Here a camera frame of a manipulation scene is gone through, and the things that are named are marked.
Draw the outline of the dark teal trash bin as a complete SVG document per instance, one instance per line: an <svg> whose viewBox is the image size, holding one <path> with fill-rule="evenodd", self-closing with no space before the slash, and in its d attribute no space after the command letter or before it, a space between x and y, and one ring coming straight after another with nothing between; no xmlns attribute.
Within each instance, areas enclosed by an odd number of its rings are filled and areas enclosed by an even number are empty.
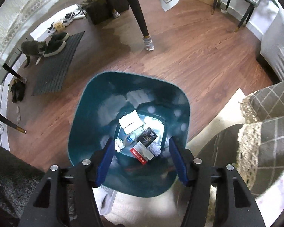
<svg viewBox="0 0 284 227"><path fill-rule="evenodd" d="M109 138L124 148L111 162L104 185L132 196L156 197L173 185L176 171L169 139L185 146L190 122L190 103L182 89L152 77L104 72L86 85L78 103L68 141L70 162L77 165L102 149ZM146 163L131 153L138 137L152 130L155 156Z"/></svg>

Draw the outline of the grey plaid undercloth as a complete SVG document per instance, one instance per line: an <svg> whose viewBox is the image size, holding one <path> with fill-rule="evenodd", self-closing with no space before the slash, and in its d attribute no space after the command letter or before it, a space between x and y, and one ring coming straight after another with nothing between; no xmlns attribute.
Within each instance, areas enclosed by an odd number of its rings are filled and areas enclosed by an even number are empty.
<svg viewBox="0 0 284 227"><path fill-rule="evenodd" d="M284 81L246 96L240 110L245 122L211 138L198 156L212 166L235 165L259 197L284 171Z"/></svg>

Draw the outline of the dark door mat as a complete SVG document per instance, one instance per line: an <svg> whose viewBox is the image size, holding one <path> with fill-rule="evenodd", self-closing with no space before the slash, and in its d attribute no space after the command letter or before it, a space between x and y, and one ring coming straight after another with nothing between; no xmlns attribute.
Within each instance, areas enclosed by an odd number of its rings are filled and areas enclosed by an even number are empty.
<svg viewBox="0 0 284 227"><path fill-rule="evenodd" d="M69 66L83 35L84 31L71 35L66 41L65 48L59 54L44 58L37 74L32 96L58 92L62 89Z"/></svg>

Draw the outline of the crumpled paper ball upper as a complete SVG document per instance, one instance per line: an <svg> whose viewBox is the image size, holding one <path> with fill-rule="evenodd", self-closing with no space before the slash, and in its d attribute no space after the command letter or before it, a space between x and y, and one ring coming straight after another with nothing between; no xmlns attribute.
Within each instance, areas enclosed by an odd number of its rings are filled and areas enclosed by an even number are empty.
<svg viewBox="0 0 284 227"><path fill-rule="evenodd" d="M119 138L115 139L115 150L117 153L120 153L121 150L125 148L123 141Z"/></svg>

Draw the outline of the black white tissue pack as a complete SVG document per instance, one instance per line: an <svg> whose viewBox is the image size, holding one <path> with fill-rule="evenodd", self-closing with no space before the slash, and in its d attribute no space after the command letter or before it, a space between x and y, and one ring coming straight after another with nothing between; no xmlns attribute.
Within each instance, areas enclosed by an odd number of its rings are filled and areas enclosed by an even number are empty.
<svg viewBox="0 0 284 227"><path fill-rule="evenodd" d="M140 142L144 147L148 147L156 138L157 134L151 128L147 128L137 136L136 141Z"/></svg>

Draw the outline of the white box left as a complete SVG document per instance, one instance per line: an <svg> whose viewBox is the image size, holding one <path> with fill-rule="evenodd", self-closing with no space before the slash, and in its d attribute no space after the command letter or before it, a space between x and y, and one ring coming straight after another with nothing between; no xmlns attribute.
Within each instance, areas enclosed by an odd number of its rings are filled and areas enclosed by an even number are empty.
<svg viewBox="0 0 284 227"><path fill-rule="evenodd" d="M119 119L119 124L125 134L128 135L138 128L142 127L144 125L144 122L140 119L136 110L134 110L133 112L124 115L121 119Z"/></svg>

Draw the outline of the red sandisk card package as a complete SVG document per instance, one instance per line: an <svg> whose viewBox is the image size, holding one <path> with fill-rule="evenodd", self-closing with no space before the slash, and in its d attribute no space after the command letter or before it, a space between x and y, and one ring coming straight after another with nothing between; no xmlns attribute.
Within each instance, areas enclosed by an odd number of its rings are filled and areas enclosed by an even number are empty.
<svg viewBox="0 0 284 227"><path fill-rule="evenodd" d="M141 142L132 147L130 152L142 165L154 158L154 155Z"/></svg>

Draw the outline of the green slippers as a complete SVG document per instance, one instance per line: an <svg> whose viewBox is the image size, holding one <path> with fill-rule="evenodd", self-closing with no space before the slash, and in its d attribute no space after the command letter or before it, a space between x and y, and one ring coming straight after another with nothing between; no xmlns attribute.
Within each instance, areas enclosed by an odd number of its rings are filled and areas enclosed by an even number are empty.
<svg viewBox="0 0 284 227"><path fill-rule="evenodd" d="M70 35L67 32L54 34L51 40L48 42L47 49L43 56L48 58L50 56L59 54L65 48L66 41L68 40L69 36Z"/></svg>

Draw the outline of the dark table leg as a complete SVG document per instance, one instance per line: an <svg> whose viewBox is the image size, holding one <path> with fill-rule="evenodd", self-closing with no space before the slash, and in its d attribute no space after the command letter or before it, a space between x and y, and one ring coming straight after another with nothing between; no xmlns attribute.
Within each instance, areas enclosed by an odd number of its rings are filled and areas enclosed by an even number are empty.
<svg viewBox="0 0 284 227"><path fill-rule="evenodd" d="M131 10L136 18L136 21L143 35L143 42L145 44L146 50L153 51L154 44L153 44L151 36L149 35L148 28L146 25L146 21L145 21L139 0L127 0L127 1L129 3L129 6L131 7Z"/></svg>

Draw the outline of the grey cat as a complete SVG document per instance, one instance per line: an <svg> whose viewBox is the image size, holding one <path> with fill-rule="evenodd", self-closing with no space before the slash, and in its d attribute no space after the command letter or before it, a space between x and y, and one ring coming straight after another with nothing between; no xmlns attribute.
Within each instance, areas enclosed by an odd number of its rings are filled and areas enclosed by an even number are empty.
<svg viewBox="0 0 284 227"><path fill-rule="evenodd" d="M31 57L40 58L43 56L47 49L47 43L45 41L39 42L36 40L27 40L21 44L21 52L26 56L27 62L24 69L29 66Z"/></svg>

